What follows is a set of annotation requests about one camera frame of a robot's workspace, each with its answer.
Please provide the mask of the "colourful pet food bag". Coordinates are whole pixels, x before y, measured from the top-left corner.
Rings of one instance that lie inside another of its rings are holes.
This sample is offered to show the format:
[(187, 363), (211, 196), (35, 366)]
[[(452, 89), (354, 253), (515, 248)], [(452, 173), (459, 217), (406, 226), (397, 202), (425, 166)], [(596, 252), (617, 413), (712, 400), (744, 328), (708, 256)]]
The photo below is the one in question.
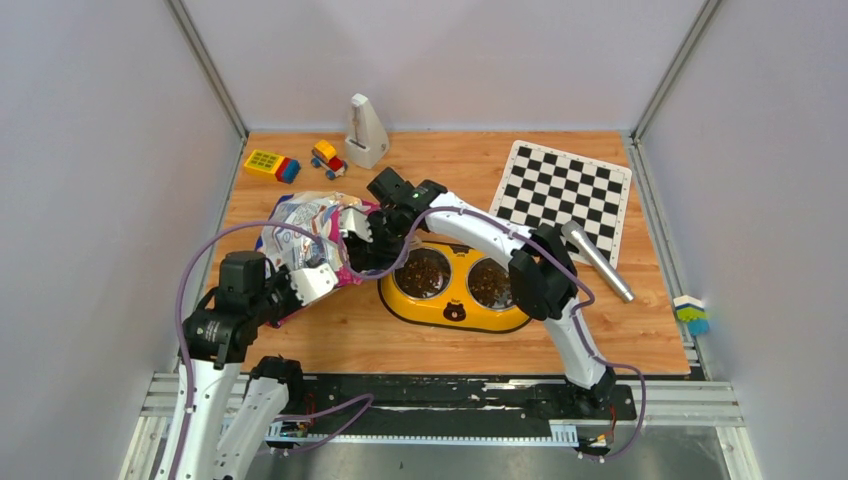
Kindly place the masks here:
[(329, 263), (339, 279), (338, 286), (359, 285), (343, 266), (338, 245), (343, 242), (338, 222), (341, 212), (352, 208), (367, 215), (377, 209), (373, 202), (340, 192), (308, 191), (281, 196), (271, 213), (271, 221), (295, 225), (318, 237), (329, 239), (331, 246), (314, 242), (299, 232), (264, 226), (254, 249), (263, 253), (275, 268), (285, 265), (291, 270)]

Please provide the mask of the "yellow double pet bowl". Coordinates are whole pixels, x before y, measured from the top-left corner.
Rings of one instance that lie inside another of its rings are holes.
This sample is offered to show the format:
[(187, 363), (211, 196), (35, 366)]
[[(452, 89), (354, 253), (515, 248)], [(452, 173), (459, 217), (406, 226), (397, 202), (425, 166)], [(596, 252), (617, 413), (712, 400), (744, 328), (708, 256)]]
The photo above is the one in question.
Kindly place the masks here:
[(513, 301), (507, 270), (462, 244), (417, 243), (378, 293), (392, 315), (414, 325), (506, 334), (531, 321)]

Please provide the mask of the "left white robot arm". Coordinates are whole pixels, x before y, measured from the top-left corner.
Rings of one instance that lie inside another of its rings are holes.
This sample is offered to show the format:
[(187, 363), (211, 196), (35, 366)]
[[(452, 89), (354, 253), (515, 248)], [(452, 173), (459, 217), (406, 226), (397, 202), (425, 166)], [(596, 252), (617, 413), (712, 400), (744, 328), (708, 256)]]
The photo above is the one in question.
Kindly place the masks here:
[(274, 418), (304, 405), (300, 363), (265, 356), (250, 371), (236, 416), (224, 422), (259, 327), (297, 303), (287, 270), (268, 275), (267, 266), (256, 251), (227, 254), (218, 286), (182, 324), (188, 357), (179, 368), (177, 406), (157, 478), (242, 479)]

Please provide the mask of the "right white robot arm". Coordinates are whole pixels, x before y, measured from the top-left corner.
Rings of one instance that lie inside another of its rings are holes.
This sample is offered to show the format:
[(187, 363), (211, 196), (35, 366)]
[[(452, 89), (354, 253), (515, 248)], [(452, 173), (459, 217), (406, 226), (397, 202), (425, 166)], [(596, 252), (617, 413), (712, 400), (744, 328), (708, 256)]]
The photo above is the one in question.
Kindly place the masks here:
[(592, 418), (609, 407), (617, 376), (600, 355), (582, 314), (594, 296), (578, 279), (555, 228), (530, 228), (497, 218), (441, 184), (424, 180), (413, 185), (390, 167), (367, 189), (377, 209), (356, 215), (352, 228), (340, 229), (347, 266), (355, 276), (376, 279), (398, 268), (420, 230), (482, 252), (507, 271), (514, 304), (546, 328), (566, 380), (574, 385), (570, 393), (575, 411)]

